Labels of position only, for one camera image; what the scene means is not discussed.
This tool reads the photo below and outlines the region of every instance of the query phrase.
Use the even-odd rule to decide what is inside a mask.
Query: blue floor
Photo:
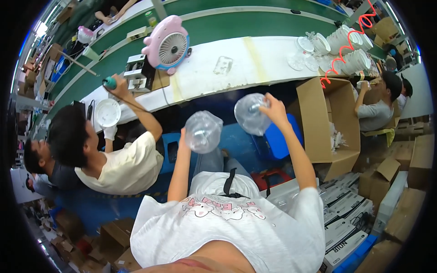
[[[177,128],[183,127],[186,119],[192,113],[200,110],[209,110],[224,120],[225,126],[223,127],[221,134],[219,148],[227,149],[230,156],[237,159],[249,173],[258,173],[265,169],[282,167],[284,162],[267,161],[259,158],[252,137],[235,123],[233,106],[239,98],[247,93],[265,93],[267,91],[272,93],[278,99],[283,100],[285,105],[288,105],[288,103],[295,98],[295,87],[293,83],[278,84],[274,86],[258,86],[246,90],[231,91],[194,100],[187,105],[182,105],[182,107],[169,109],[169,111],[182,113],[181,115],[161,113],[164,117],[157,118],[163,125],[164,133],[174,132],[177,131]],[[194,171],[196,160],[197,154],[192,153],[190,174]],[[96,235],[97,228],[105,222],[125,217],[132,217],[135,219],[142,197],[145,194],[154,197],[158,202],[166,202],[166,192],[170,184],[170,179],[171,173],[159,175],[157,181],[152,187],[136,196],[107,195],[85,188],[63,192],[57,197],[55,202],[58,206],[77,213],[85,226],[87,234]]]

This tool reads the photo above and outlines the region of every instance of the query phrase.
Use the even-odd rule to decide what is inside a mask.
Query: blue stool
[[[303,137],[295,117],[291,114],[287,114],[287,119],[291,127],[293,127],[299,142],[303,145]],[[283,134],[274,123],[270,124],[262,137],[252,135],[252,139],[261,159],[280,160],[290,154]]]
[[[180,133],[164,134],[162,135],[162,138],[164,142],[164,161],[160,174],[170,173],[174,170]]]

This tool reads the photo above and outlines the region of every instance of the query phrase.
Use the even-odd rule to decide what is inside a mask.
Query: red coiled tube
[[[326,88],[326,86],[325,86],[325,84],[323,83],[323,81],[326,81],[327,83],[331,83],[331,81],[328,79],[328,73],[329,73],[329,72],[334,71],[334,73],[336,73],[336,74],[338,75],[338,72],[334,69],[334,62],[335,62],[335,61],[342,61],[343,63],[346,63],[346,61],[343,59],[343,56],[341,55],[341,51],[342,51],[342,49],[344,49],[344,48],[349,48],[349,49],[352,50],[352,51],[354,50],[354,47],[352,46],[352,43],[351,43],[351,41],[350,41],[350,35],[351,35],[351,33],[356,32],[356,33],[364,34],[363,25],[366,26],[366,27],[368,27],[368,28],[371,28],[371,27],[373,26],[372,21],[370,21],[370,19],[369,19],[368,17],[376,16],[376,11],[375,11],[375,8],[373,8],[372,3],[370,3],[370,0],[367,0],[367,2],[369,2],[370,7],[372,8],[373,14],[363,14],[363,15],[361,15],[361,16],[358,18],[358,23],[360,24],[361,32],[358,31],[358,30],[352,30],[352,31],[350,31],[350,32],[347,34],[347,41],[349,42],[349,45],[344,45],[344,46],[340,47],[340,51],[339,51],[340,57],[339,57],[339,58],[335,58],[335,59],[332,61],[332,63],[331,63],[332,69],[329,69],[328,71],[326,71],[326,73],[325,73],[325,77],[323,77],[323,78],[320,79],[320,83],[322,84],[322,88],[323,88],[323,89]]]

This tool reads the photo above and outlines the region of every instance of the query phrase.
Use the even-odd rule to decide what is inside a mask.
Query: white t-shirt
[[[232,243],[256,272],[317,272],[325,254],[323,203],[317,190],[303,189],[289,216],[261,197],[247,176],[236,174],[230,193],[250,199],[219,196],[228,177],[199,173],[181,202],[160,204],[144,196],[130,239],[136,261],[142,267],[171,263],[222,240]]]
[[[79,179],[89,188],[105,194],[138,194],[155,183],[163,164],[150,132],[145,132],[121,150],[104,153],[107,161],[99,179],[75,168]]]
[[[386,125],[393,117],[393,109],[390,109],[384,101],[375,104],[360,105],[358,118],[360,131],[375,131]]]
[[[402,109],[404,109],[405,104],[407,103],[407,97],[405,97],[403,94],[400,94],[397,100],[398,100],[399,110],[402,112]]]

